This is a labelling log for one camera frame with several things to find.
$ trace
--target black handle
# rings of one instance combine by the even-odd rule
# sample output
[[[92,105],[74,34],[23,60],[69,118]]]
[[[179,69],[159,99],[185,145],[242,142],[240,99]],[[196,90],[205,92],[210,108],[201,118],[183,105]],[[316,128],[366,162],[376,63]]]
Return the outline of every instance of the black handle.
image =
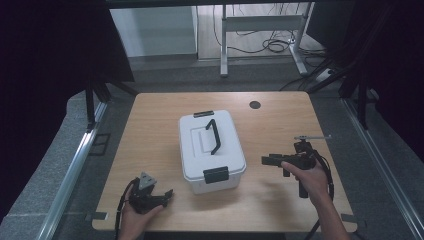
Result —
[[[309,196],[308,191],[306,191],[306,189],[303,186],[302,182],[299,181],[299,197],[300,198],[308,198],[308,196]]]
[[[214,155],[216,153],[216,151],[218,151],[218,149],[221,147],[221,140],[219,139],[218,128],[216,127],[215,119],[211,119],[209,121],[208,125],[206,125],[206,130],[209,130],[211,125],[212,125],[212,128],[213,128],[213,133],[215,135],[215,142],[216,142],[216,146],[211,152],[211,155]]]
[[[290,177],[290,172],[286,169],[283,169],[283,177]]]

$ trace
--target black curtain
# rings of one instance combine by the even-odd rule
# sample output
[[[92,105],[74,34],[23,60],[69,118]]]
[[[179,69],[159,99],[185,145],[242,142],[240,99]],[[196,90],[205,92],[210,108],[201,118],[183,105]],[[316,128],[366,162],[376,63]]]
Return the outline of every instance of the black curtain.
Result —
[[[377,110],[424,161],[424,3],[398,1],[367,59]]]
[[[57,1],[0,6],[1,217],[32,176],[89,80],[133,81],[106,8]]]

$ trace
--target human hand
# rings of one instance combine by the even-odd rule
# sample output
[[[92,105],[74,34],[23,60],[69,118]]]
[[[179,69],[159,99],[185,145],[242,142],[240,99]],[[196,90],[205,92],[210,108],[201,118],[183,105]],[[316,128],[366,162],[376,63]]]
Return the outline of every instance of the human hand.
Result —
[[[125,195],[125,206],[122,209],[121,230],[119,240],[137,239],[145,230],[147,223],[163,210],[163,206],[159,205],[146,214],[138,214],[135,209],[128,203],[131,187]]]
[[[321,164],[317,160],[315,161],[315,167],[308,170],[301,170],[288,162],[282,162],[281,166],[302,182],[303,187],[309,193],[312,204],[317,206],[322,201],[331,201],[331,198],[328,195],[327,176]]]

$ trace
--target table top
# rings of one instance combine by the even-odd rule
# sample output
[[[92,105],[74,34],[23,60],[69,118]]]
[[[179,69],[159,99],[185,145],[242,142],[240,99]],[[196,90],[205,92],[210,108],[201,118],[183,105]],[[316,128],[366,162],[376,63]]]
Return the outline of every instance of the table top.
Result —
[[[252,109],[252,101],[261,104]],[[237,188],[195,195],[184,179],[178,121],[208,110],[230,112],[247,168]],[[298,197],[298,182],[282,169],[261,164],[269,153],[294,154],[295,136],[323,136],[304,92],[142,93],[135,99],[115,160],[98,204],[106,220],[98,230],[114,229],[116,208],[127,184],[142,171],[158,182],[152,195],[174,189],[168,207],[147,231],[308,232],[318,217],[309,199]],[[353,215],[327,143],[310,140],[331,166],[340,214]],[[349,232],[355,223],[344,222]]]

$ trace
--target white plastic box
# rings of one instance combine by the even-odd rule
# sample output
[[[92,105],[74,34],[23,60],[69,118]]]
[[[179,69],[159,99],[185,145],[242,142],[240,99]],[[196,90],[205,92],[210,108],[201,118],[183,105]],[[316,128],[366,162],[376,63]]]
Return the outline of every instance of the white plastic box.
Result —
[[[238,186],[246,160],[228,111],[183,116],[179,129],[184,178],[195,194]]]

